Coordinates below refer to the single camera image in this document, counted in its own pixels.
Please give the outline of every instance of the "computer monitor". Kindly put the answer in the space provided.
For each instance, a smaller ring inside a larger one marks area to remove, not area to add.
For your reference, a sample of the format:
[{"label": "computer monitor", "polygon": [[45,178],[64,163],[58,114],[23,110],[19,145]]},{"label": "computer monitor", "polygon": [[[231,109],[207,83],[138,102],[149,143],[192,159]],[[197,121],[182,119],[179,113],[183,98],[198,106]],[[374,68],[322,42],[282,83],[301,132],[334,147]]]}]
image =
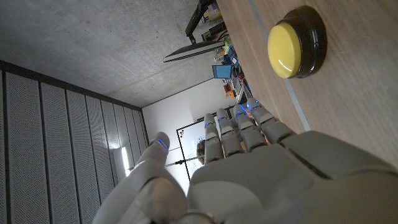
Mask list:
[{"label": "computer monitor", "polygon": [[232,65],[213,65],[214,78],[231,78]]},{"label": "computer monitor", "polygon": [[182,47],[172,54],[166,56],[165,58],[163,58],[163,62],[172,62],[175,60],[181,60],[192,56],[204,54],[219,47],[224,47],[224,45],[224,41],[203,41],[197,44],[192,44],[186,47]]}]

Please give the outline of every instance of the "cable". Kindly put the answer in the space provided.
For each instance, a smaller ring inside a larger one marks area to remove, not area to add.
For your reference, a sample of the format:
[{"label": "cable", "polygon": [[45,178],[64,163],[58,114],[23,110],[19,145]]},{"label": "cable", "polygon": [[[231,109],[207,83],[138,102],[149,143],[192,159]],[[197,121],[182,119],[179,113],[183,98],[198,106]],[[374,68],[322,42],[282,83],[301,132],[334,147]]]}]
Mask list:
[{"label": "cable", "polygon": [[227,33],[227,32],[228,32],[228,30],[224,31],[224,32],[220,35],[220,37],[217,39],[217,41],[219,41],[219,40],[221,40],[223,37],[226,37],[227,35],[229,35],[229,34],[224,35],[224,34]]}]

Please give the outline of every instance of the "acoustic panel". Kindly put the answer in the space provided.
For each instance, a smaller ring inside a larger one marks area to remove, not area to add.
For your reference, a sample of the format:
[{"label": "acoustic panel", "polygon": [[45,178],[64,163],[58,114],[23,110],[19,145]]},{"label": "acoustic panel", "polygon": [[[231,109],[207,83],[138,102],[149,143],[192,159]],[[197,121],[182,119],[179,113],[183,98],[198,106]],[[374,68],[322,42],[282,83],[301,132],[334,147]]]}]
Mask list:
[{"label": "acoustic panel", "polygon": [[148,147],[149,141],[148,141],[148,136],[147,136],[146,130],[145,130],[144,115],[142,114],[142,112],[139,113],[139,117],[141,119],[142,131],[144,132],[145,145]]},{"label": "acoustic panel", "polygon": [[124,117],[123,107],[113,105],[114,114],[116,117],[116,124],[118,126],[120,147],[125,147],[127,152],[127,159],[129,161],[129,168],[134,167],[134,159],[132,157],[129,133],[127,131],[126,119]]},{"label": "acoustic panel", "polygon": [[111,159],[113,182],[114,182],[114,185],[116,186],[119,183],[119,179],[118,179],[118,172],[116,170],[116,164],[114,162],[114,155],[113,155],[114,149],[108,149],[108,150],[109,150],[109,158]]},{"label": "acoustic panel", "polygon": [[2,72],[0,70],[0,224],[7,220],[6,207],[6,171],[4,157],[4,122],[3,122],[3,100],[2,100]]},{"label": "acoustic panel", "polygon": [[85,96],[67,91],[72,150],[82,223],[91,223],[100,207]]},{"label": "acoustic panel", "polygon": [[98,176],[99,196],[103,203],[114,188],[108,143],[106,142],[100,100],[86,96],[86,103]]},{"label": "acoustic panel", "polygon": [[135,111],[135,110],[131,110],[131,111],[132,111],[132,115],[134,117],[134,123],[136,125],[139,150],[141,151],[141,154],[142,154],[144,152],[144,150],[147,148],[147,145],[145,143],[144,130],[142,129],[142,124],[141,124],[141,117],[139,116],[138,111]]},{"label": "acoustic panel", "polygon": [[49,223],[39,83],[6,75],[12,223]]},{"label": "acoustic panel", "polygon": [[41,83],[53,223],[79,223],[65,90]]},{"label": "acoustic panel", "polygon": [[134,158],[134,161],[138,161],[141,157],[141,151],[139,150],[137,131],[131,109],[124,108],[124,116],[126,117],[127,130],[129,131],[132,156]]},{"label": "acoustic panel", "polygon": [[116,127],[113,104],[106,101],[101,101],[101,104],[102,112],[104,115],[105,131],[108,137],[109,149],[120,148],[118,128]]}]

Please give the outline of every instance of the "robotic hand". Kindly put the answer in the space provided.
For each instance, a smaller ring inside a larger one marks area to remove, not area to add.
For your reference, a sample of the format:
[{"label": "robotic hand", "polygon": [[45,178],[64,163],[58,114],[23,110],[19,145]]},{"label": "robotic hand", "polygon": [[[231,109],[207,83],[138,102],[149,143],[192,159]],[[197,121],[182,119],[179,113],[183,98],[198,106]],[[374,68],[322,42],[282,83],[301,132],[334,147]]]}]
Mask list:
[{"label": "robotic hand", "polygon": [[398,223],[394,167],[326,134],[295,134],[254,98],[245,106],[261,130],[234,107],[246,151],[224,110],[221,139],[206,114],[205,166],[185,196],[158,133],[93,223]]}]

